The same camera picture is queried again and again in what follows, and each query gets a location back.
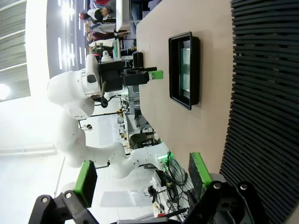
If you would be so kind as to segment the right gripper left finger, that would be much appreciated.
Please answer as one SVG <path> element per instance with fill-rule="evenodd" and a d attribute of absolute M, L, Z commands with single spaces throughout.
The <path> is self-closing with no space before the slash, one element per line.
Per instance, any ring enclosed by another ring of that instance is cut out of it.
<path fill-rule="evenodd" d="M 75 187 L 60 193 L 56 198 L 41 195 L 32 209 L 30 224 L 64 224 L 73 220 L 77 224 L 97 224 L 98 221 L 89 211 L 92 205 L 97 181 L 94 162 L 82 163 Z"/>

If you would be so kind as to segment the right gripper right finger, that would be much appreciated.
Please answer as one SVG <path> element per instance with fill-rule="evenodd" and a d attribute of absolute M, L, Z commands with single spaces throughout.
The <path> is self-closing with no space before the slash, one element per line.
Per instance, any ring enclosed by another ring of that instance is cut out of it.
<path fill-rule="evenodd" d="M 190 153 L 188 171 L 195 198 L 186 217 L 188 224 L 266 223 L 266 212 L 250 182 L 232 186 L 212 180 L 200 153 Z"/>

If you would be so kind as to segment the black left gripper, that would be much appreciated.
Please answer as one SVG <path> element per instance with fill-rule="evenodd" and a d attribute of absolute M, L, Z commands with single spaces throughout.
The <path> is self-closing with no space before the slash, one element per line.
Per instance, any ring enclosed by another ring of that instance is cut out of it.
<path fill-rule="evenodd" d="M 98 65 L 101 86 L 104 84 L 104 91 L 120 91 L 122 85 L 147 84 L 151 80 L 163 79 L 162 70 L 157 67 L 136 67 L 127 69 L 127 73 L 122 78 L 124 71 L 122 61 L 111 61 Z"/>

